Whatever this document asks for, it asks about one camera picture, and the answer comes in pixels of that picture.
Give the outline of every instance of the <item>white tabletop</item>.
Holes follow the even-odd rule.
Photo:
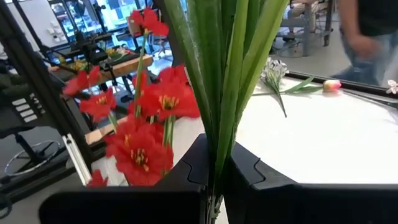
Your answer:
[[[296,83],[283,80],[284,88]],[[258,84],[255,93],[268,91]],[[296,182],[398,184],[396,110],[342,92],[319,91],[282,98],[287,118],[273,96],[252,96],[236,141]],[[200,119],[182,118],[176,122],[174,163],[200,133],[204,133]],[[101,168],[102,162],[93,167],[107,173]],[[107,162],[106,170],[115,170],[109,163],[114,161]]]

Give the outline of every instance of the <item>hand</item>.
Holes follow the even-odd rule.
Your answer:
[[[355,54],[362,59],[372,58],[380,50],[378,41],[361,34],[348,37],[348,44],[353,48]]]
[[[54,66],[54,67],[49,67],[48,68],[48,70],[49,70],[49,72],[56,72],[56,71],[58,71],[58,69],[60,69],[60,67],[58,67],[58,66]]]

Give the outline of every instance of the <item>white wall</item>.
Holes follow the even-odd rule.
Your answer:
[[[19,2],[19,4],[44,45],[55,47],[68,42],[66,39],[62,40],[64,33],[61,24],[59,24],[47,0],[28,0]],[[50,34],[47,29],[58,30],[59,32]],[[58,37],[58,42],[53,38],[54,35]]]
[[[28,17],[29,22],[32,24],[35,33],[39,36],[44,45],[47,45],[49,47],[55,47],[68,42],[67,40],[61,40],[60,42],[56,42],[53,38],[53,35],[49,34],[49,32],[47,31],[47,29],[50,27],[53,29],[55,29],[56,27],[61,29],[61,25],[55,17],[47,0],[28,0],[19,2],[19,4],[21,5],[22,10],[24,10],[26,16]],[[15,5],[13,3],[7,3],[7,6],[17,23],[19,24],[19,27],[21,28],[23,33],[25,33],[26,39],[32,45],[33,50],[39,51],[39,46],[37,46],[36,41],[33,39],[32,34],[29,32],[29,29],[27,28],[21,15],[18,13]],[[3,46],[0,44],[0,58],[4,58],[1,56],[3,50]]]

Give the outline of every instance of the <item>pink tulip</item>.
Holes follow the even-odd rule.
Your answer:
[[[324,92],[333,92],[341,87],[340,80],[326,80],[323,82]]]

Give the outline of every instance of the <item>long green leaf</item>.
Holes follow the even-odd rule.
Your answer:
[[[223,98],[221,100],[220,133],[218,138],[217,158],[215,164],[215,175],[219,177],[222,173],[224,162],[231,148],[231,135],[235,130],[235,110],[238,99],[239,78],[242,71],[243,45],[246,31],[246,20],[248,17],[248,2],[237,0],[236,17],[234,20],[233,34],[229,46],[228,69],[224,77]]]
[[[221,0],[221,20],[223,22],[223,57],[221,59],[221,66],[223,67],[222,80],[224,80],[224,74],[226,73],[226,61],[228,59],[229,43],[231,42],[235,10],[236,0]]]
[[[282,16],[288,0],[266,0],[257,23],[250,48],[245,55],[242,68],[242,79],[239,88],[239,99],[236,110],[236,121],[239,122],[244,107],[256,86],[261,70],[268,58],[276,33],[279,30]]]
[[[177,39],[180,42],[180,46],[182,46],[182,50],[185,55],[185,66],[187,67],[188,75],[195,92],[195,98],[198,103],[203,125],[205,126],[207,138],[212,142],[212,136],[216,133],[213,133],[214,129],[210,118],[208,97],[211,96],[206,95],[203,84],[201,74],[203,70],[203,62],[195,44],[197,42],[197,35],[188,25],[188,21],[182,11],[180,1],[165,0],[165,5],[172,21],[172,24],[169,24],[169,26],[172,26],[175,29]]]
[[[221,0],[187,0],[189,12],[195,10],[188,18],[195,21],[197,27],[192,27],[198,34],[197,47],[201,52],[203,60],[203,84],[208,96],[210,116],[214,132],[218,132],[220,123],[220,101],[222,88],[221,55],[222,49],[222,21],[221,21]],[[212,150],[216,150],[218,136],[213,136]]]
[[[288,90],[284,90],[284,92],[285,93],[293,93],[293,92],[297,91],[298,89],[310,84],[312,82],[313,78],[314,77],[308,77],[306,80],[300,82],[299,84],[293,86],[292,88],[289,88]]]
[[[246,36],[244,38],[243,55],[249,50],[260,13],[260,0],[248,0],[248,20],[246,22]]]

